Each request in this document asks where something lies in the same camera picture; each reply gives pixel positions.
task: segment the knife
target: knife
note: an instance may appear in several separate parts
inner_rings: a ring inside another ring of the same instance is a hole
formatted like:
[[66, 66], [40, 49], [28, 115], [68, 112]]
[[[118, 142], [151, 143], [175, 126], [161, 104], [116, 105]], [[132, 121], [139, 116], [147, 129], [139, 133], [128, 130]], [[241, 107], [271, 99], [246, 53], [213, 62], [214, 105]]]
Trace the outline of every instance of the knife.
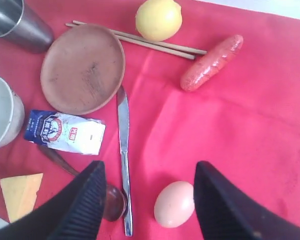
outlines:
[[119, 122], [119, 142], [121, 153], [121, 172], [123, 192], [127, 198], [126, 214], [124, 216], [125, 235], [133, 235], [133, 218], [130, 195], [130, 176], [128, 163], [128, 142], [129, 142], [129, 106], [127, 93], [123, 86], [117, 92], [118, 122]]

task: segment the brown egg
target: brown egg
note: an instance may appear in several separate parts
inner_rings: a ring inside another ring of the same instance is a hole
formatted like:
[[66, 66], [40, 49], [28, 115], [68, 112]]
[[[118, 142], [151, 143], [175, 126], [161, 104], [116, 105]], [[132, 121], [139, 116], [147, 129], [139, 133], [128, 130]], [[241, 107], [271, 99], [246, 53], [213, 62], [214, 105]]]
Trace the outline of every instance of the brown egg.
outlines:
[[154, 205], [155, 220], [165, 228], [184, 224], [195, 209], [194, 187], [186, 181], [176, 181], [165, 187]]

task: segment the brown plate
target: brown plate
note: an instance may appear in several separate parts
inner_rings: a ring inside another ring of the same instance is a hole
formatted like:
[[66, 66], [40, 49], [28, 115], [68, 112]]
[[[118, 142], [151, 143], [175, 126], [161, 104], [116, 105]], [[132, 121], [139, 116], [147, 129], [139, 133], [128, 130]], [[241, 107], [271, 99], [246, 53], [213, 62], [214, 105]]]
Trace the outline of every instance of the brown plate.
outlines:
[[125, 54], [107, 28], [87, 24], [61, 35], [48, 50], [41, 68], [41, 87], [57, 111], [83, 115], [103, 107], [118, 91]]

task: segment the metal cup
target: metal cup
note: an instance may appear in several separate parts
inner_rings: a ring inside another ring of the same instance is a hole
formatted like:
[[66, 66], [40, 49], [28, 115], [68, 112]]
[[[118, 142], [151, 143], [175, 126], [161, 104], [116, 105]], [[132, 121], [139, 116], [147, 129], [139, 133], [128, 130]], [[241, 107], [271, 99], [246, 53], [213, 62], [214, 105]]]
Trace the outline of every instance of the metal cup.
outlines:
[[0, 38], [32, 53], [42, 53], [52, 44], [54, 35], [25, 0], [0, 0]]

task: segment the wooden chopsticks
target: wooden chopsticks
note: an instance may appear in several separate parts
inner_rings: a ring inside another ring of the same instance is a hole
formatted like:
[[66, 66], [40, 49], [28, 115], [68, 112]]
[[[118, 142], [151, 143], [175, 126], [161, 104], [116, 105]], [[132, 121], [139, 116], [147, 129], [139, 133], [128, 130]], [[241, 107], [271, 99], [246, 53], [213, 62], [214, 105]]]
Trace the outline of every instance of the wooden chopsticks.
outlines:
[[[72, 23], [66, 23], [65, 25], [68, 27], [76, 27], [78, 25], [84, 25], [84, 24], [86, 23], [73, 20]], [[117, 36], [117, 38], [122, 41], [144, 46], [150, 49], [158, 50], [161, 52], [176, 55], [190, 60], [194, 60], [195, 55], [205, 55], [207, 53], [207, 51], [192, 48], [192, 47], [180, 46], [180, 45], [163, 42], [163, 41], [149, 41], [144, 39], [141, 36], [125, 33], [122, 31], [116, 31], [113, 29], [109, 29], [109, 30], [112, 31]]]

